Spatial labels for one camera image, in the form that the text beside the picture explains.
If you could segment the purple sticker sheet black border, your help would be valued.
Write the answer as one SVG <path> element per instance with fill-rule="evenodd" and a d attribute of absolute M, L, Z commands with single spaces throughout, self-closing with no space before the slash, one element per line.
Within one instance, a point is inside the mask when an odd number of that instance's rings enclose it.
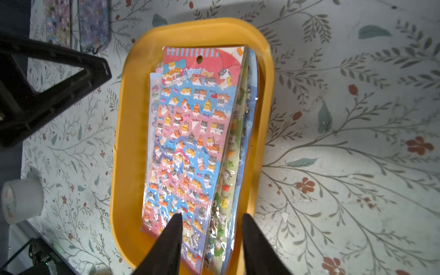
<path fill-rule="evenodd" d="M 107 0 L 78 1 L 80 50 L 95 55 L 109 40 L 109 6 Z"/>

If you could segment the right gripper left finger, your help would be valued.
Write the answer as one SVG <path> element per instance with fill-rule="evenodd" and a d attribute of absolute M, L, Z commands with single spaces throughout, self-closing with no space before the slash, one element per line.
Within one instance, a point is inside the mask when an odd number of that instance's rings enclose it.
<path fill-rule="evenodd" d="M 132 275 L 178 275 L 182 232 L 182 215 L 175 214 Z"/>

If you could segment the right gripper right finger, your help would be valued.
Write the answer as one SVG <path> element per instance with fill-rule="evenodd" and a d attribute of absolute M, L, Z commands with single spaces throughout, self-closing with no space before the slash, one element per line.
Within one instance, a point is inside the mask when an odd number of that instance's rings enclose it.
<path fill-rule="evenodd" d="M 247 275 L 291 275 L 250 214 L 243 215 L 241 228 Z"/>

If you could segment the pink cat sticker sheet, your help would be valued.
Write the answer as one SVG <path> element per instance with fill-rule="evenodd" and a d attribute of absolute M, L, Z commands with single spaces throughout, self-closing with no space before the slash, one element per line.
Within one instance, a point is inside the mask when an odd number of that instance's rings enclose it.
<path fill-rule="evenodd" d="M 45 0 L 45 28 L 47 42 L 71 47 L 71 3 L 69 0 Z"/>

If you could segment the pale blue jewel sticker sheet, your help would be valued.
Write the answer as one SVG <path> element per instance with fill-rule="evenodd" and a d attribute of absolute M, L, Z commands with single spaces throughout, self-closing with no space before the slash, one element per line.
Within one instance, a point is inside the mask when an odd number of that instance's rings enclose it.
<path fill-rule="evenodd" d="M 147 166 L 146 184 L 149 182 L 151 160 L 155 143 L 155 129 L 159 108 L 160 92 L 162 88 L 162 74 L 155 72 L 150 74 L 150 97 L 148 108 L 148 135 L 147 135 Z"/>

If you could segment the yellow storage tray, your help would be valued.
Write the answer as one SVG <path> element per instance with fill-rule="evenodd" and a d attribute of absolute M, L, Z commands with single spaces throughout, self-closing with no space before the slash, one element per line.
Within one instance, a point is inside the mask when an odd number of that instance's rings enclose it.
<path fill-rule="evenodd" d="M 215 18 L 156 27 L 131 48 L 121 76 L 119 111 L 113 149 L 110 221 L 113 239 L 124 260 L 136 268 L 155 244 L 142 233 L 141 205 L 146 169 L 148 76 L 163 57 L 164 47 L 230 47 L 247 45 L 260 66 L 256 119 L 239 196 L 239 216 L 256 210 L 260 174 L 275 82 L 270 45 L 253 25 L 235 18 Z"/>

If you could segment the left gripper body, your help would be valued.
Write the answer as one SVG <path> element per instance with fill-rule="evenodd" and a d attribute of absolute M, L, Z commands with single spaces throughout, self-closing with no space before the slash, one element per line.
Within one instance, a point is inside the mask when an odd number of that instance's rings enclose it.
<path fill-rule="evenodd" d="M 25 56 L 79 67 L 62 82 L 37 92 L 16 63 Z M 92 91 L 112 73 L 103 58 L 46 42 L 1 34 L 1 147 L 12 148 Z"/>

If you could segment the green dinosaur sticker sheet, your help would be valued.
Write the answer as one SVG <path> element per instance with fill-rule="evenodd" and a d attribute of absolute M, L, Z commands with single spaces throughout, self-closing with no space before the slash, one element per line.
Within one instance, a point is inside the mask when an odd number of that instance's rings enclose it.
<path fill-rule="evenodd" d="M 206 246 L 205 268 L 211 275 L 221 274 L 226 260 L 226 250 L 231 227 L 232 208 L 241 151 L 241 139 L 246 109 L 246 89 L 249 65 L 246 61 L 241 84 L 234 105 L 232 123 L 226 141 L 226 155 L 222 164 L 221 178 L 214 196 L 209 238 Z"/>

